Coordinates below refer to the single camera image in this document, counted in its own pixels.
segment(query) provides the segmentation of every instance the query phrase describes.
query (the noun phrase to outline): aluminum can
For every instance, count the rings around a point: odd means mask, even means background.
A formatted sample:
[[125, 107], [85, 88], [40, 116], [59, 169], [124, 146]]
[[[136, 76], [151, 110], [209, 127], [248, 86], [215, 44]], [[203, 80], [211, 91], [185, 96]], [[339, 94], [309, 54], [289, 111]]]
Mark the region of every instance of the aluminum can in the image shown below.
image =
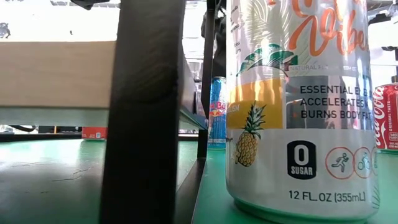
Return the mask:
[[231, 0], [228, 192], [277, 223], [379, 209], [365, 0]]
[[375, 89], [373, 110], [376, 147], [398, 152], [398, 83]]
[[226, 79], [214, 77], [211, 81], [208, 148], [226, 147]]

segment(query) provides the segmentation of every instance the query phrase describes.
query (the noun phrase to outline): red box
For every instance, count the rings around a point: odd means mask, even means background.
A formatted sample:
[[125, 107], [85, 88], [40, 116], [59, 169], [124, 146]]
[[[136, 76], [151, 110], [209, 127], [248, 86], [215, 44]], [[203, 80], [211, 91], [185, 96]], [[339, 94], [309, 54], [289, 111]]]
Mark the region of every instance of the red box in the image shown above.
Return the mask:
[[375, 89], [373, 111], [376, 147], [398, 150], [398, 83]]
[[81, 137], [83, 139], [106, 139], [108, 128], [83, 127]]

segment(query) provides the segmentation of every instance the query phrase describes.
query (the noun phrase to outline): green table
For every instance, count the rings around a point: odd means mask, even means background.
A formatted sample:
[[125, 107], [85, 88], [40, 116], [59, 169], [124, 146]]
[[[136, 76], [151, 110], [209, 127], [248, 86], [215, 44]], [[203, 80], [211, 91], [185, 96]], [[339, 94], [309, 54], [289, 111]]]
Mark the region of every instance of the green table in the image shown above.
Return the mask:
[[[104, 141], [0, 144], [0, 224], [97, 224]], [[197, 157], [180, 142], [177, 186]]]
[[[398, 156], [390, 154], [378, 154], [378, 156], [381, 207], [379, 213], [368, 223], [398, 223], [398, 174], [394, 172], [394, 168], [398, 166]], [[233, 198], [226, 190], [225, 151], [208, 151], [193, 223], [271, 223], [248, 215], [235, 207]]]

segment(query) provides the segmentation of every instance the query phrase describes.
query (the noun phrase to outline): coca-cola can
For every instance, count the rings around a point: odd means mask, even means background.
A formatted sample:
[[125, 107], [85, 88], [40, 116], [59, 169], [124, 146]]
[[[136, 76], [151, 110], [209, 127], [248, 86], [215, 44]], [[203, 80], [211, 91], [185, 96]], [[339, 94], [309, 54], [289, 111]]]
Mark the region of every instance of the coca-cola can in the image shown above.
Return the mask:
[[398, 150], [398, 83], [373, 92], [374, 132], [378, 149]]

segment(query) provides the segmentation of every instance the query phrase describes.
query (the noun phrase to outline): pineapple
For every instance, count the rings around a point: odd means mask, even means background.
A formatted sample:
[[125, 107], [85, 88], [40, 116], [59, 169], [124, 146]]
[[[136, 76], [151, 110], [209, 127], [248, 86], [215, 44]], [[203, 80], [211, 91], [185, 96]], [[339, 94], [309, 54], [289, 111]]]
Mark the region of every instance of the pineapple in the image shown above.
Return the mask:
[[262, 111], [266, 105], [263, 107], [256, 107], [256, 102], [254, 102], [249, 111], [249, 116], [246, 118], [246, 125], [243, 127], [244, 131], [240, 135], [238, 142], [236, 143], [236, 151], [234, 153], [235, 164], [242, 164], [245, 167], [249, 167], [253, 164], [258, 148], [258, 139], [261, 139], [261, 135], [258, 133], [262, 130], [260, 125], [265, 123], [262, 118]]

